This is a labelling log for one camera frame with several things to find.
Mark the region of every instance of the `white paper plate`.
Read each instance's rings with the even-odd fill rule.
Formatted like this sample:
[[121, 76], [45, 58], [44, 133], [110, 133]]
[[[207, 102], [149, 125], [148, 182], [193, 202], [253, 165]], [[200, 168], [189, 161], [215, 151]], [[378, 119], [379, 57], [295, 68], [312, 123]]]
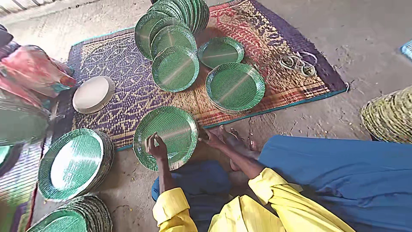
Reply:
[[109, 103], [115, 83], [107, 76], [95, 76], [84, 82], [73, 95], [73, 107], [81, 114], [91, 114]]

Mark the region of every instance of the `bare foot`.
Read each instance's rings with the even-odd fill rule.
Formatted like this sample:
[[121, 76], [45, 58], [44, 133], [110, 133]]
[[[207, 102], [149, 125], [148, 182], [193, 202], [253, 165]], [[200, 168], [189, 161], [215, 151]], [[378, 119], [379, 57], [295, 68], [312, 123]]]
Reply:
[[[220, 133], [223, 136], [223, 141], [232, 146], [238, 153], [257, 160], [260, 152], [258, 151], [256, 147], [256, 142], [253, 140], [250, 140], [249, 142], [249, 147], [245, 146], [244, 139], [240, 138], [239, 133], [237, 130], [231, 128], [230, 132], [227, 132], [224, 126], [220, 126]], [[239, 171], [240, 168], [232, 161], [230, 160], [230, 167], [233, 169], [233, 171]]]

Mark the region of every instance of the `yellow shirt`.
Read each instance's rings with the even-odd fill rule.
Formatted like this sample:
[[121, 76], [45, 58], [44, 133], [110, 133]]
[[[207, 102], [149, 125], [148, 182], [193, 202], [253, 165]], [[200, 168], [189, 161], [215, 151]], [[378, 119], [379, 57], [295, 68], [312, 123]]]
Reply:
[[[290, 187], [270, 168], [249, 180], [249, 186], [263, 204], [271, 204], [279, 217], [245, 195], [234, 198], [213, 216], [210, 232], [354, 232], [337, 216]], [[197, 232], [189, 208], [181, 188], [162, 193], [153, 208], [160, 231]]]

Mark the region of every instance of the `woven basket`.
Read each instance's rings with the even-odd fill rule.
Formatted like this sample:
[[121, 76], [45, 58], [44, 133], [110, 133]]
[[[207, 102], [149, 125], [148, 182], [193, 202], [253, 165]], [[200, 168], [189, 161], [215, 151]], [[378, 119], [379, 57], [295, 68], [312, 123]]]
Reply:
[[369, 101], [360, 113], [363, 124], [377, 139], [412, 143], [412, 86]]

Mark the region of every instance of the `yellow sleeve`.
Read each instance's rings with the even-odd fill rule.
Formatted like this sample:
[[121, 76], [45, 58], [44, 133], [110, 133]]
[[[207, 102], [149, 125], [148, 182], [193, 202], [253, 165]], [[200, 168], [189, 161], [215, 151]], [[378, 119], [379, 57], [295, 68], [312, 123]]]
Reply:
[[302, 196], [275, 171], [265, 168], [249, 186], [263, 204], [271, 203], [288, 232], [354, 232], [345, 222], [318, 203]]
[[181, 188], [160, 194], [153, 207], [153, 217], [160, 227], [159, 232], [197, 232], [189, 215], [189, 204]]

